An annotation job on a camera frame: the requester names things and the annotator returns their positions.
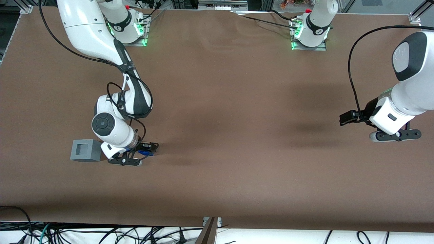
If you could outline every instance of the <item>wire bundle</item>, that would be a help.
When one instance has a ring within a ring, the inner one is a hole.
[[[129,231],[123,232],[118,231],[120,228],[125,228],[124,225],[119,225],[114,228],[112,228],[109,231],[79,231],[79,230],[70,230],[70,228],[76,228],[78,224],[54,224],[54,223],[42,223],[42,222],[32,222],[30,220],[29,215],[24,211],[22,208],[15,207],[15,206],[0,206],[0,210],[2,209],[15,209],[22,212],[27,219],[27,223],[25,222],[0,222],[0,231],[17,231],[20,230],[24,233],[23,238],[21,239],[24,241],[27,237],[30,237],[30,243],[32,243],[32,240],[35,238],[39,244],[72,244],[70,241],[68,241],[62,234],[67,232],[74,232],[74,233],[104,233],[105,235],[102,237],[102,239],[99,241],[99,244],[101,244],[110,234],[116,235],[115,244],[119,243],[120,240],[122,240],[125,237],[134,239],[134,241],[138,244],[144,244],[147,241],[151,241],[151,244],[156,243],[157,241],[164,239],[164,238],[171,238],[174,239],[171,235],[180,233],[180,240],[176,240],[178,243],[185,243],[185,239],[183,238],[183,232],[184,231],[196,231],[201,230],[202,228],[189,228],[189,229],[182,229],[179,228],[178,231],[173,231],[171,233],[165,234],[163,236],[156,237],[155,235],[162,230],[164,227],[158,226],[158,227],[152,227],[151,231],[148,232],[144,237],[140,237],[137,228],[138,227],[145,227],[145,226],[133,226]]]

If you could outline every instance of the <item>square hole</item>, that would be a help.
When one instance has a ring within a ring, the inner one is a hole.
[[[89,144],[77,144],[76,155],[87,154]]]

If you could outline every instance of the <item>brown table surface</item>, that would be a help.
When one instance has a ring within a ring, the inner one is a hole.
[[[44,11],[71,46],[57,9]],[[0,68],[0,203],[46,222],[198,226],[221,216],[233,228],[434,231],[434,113],[412,121],[423,136],[411,142],[373,143],[371,127],[339,126],[355,109],[351,45],[395,24],[408,19],[337,15],[327,51],[308,52],[291,50],[286,28],[231,12],[165,11],[148,47],[128,48],[154,96],[142,122],[159,154],[122,167],[69,160],[74,139],[96,138],[93,106],[121,74],[59,46],[35,9]],[[397,82],[391,54],[412,31],[381,31],[356,48],[362,106]]]

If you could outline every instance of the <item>blue object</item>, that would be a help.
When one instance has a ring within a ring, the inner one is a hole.
[[[154,153],[153,152],[148,152],[148,151],[142,151],[142,150],[138,150],[138,152],[140,153],[140,154],[142,154],[143,156],[154,156]]]

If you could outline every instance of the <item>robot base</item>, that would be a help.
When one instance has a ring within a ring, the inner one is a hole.
[[[137,40],[132,43],[124,43],[124,46],[147,46],[148,45],[148,37],[149,37],[149,27],[151,26],[151,17],[146,18],[140,23],[141,26],[137,26],[137,31],[143,32],[144,34],[140,36]],[[109,25],[107,25],[110,29],[110,33],[112,36],[113,30]]]
[[[297,21],[293,22],[291,20],[288,21],[289,26],[295,26],[297,28],[300,28],[300,22],[298,21],[301,19],[301,16],[297,16]],[[309,47],[303,45],[298,39],[296,39],[294,36],[298,30],[290,29],[289,34],[291,35],[291,49],[292,50],[308,50],[308,51],[326,51],[326,42],[322,41],[319,46],[316,47]]]

